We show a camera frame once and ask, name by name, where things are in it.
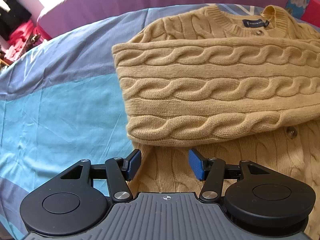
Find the tan cable-knit cardigan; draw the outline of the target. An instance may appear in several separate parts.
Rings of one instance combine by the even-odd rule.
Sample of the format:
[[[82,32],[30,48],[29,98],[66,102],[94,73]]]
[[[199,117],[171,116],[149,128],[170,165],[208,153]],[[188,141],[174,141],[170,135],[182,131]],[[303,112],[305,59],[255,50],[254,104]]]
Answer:
[[[142,163],[130,190],[200,192],[190,148],[319,192],[319,32],[286,10],[211,5],[160,18],[112,47],[127,136]]]

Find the hanging dark clothes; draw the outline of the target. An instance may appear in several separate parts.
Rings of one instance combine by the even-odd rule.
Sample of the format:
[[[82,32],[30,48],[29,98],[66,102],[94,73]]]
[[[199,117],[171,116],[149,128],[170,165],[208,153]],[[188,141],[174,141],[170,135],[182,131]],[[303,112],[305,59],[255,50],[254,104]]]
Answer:
[[[18,0],[4,0],[10,8],[6,12],[1,8],[1,37],[6,41],[9,36],[24,22],[28,22],[31,13]]]

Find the red clothes pile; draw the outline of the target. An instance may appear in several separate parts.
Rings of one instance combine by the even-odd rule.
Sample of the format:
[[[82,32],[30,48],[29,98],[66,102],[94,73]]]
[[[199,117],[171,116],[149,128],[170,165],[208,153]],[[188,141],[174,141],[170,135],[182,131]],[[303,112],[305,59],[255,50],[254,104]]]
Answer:
[[[41,29],[31,20],[22,23],[10,36],[7,50],[1,49],[1,62],[7,66],[17,61],[23,54],[40,45],[50,37],[42,35]]]

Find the blue grey patchwork bedsheet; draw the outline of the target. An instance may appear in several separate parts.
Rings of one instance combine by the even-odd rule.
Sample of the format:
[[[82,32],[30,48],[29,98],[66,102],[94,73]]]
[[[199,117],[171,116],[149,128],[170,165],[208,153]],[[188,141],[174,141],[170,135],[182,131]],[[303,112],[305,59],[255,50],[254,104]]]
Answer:
[[[80,159],[99,164],[132,151],[112,46],[158,18],[205,6],[143,9],[88,24],[39,45],[1,74],[1,224],[13,239],[26,234],[19,207],[33,189]],[[249,159],[312,186],[317,200],[306,232],[319,239],[319,121],[295,129],[203,145],[199,151],[230,164]],[[164,171],[148,171],[160,189],[200,191],[202,183],[184,156],[188,150],[157,159],[153,150],[148,163],[159,160],[160,167],[178,172],[178,178],[164,181]]]

